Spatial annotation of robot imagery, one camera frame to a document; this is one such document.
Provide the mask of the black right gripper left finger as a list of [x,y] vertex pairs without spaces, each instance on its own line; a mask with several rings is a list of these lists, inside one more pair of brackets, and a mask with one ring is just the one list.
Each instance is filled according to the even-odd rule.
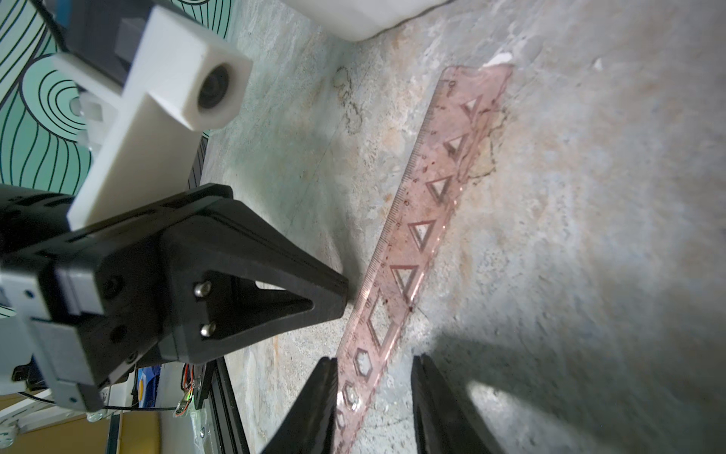
[[332,453],[337,392],[338,362],[323,357],[263,453]]

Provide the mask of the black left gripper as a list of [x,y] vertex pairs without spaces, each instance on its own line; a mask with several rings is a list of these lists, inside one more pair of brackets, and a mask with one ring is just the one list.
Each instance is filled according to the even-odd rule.
[[232,194],[208,183],[72,230],[69,196],[3,185],[1,300],[58,406],[101,410],[169,329],[161,359],[204,364],[342,316],[348,279]]

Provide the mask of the white plastic storage box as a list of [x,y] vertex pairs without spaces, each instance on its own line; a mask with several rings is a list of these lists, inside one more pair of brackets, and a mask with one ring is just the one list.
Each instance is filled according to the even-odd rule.
[[394,28],[444,0],[284,0],[326,31],[349,42],[360,42]]

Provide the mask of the red straight ruler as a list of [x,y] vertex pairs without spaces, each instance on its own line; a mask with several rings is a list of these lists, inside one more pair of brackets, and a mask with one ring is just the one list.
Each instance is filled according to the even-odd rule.
[[512,73],[442,72],[338,347],[336,453],[353,447]]

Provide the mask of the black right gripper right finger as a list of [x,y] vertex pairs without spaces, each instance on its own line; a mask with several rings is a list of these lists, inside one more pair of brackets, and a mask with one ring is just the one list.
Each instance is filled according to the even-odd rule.
[[418,453],[502,453],[476,430],[428,355],[414,357],[411,389]]

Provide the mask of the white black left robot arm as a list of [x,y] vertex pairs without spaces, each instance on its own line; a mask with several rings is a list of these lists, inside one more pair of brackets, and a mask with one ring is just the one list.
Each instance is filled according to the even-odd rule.
[[348,280],[227,185],[79,230],[72,202],[1,188],[1,301],[61,407],[96,412],[134,366],[208,363],[344,312]]

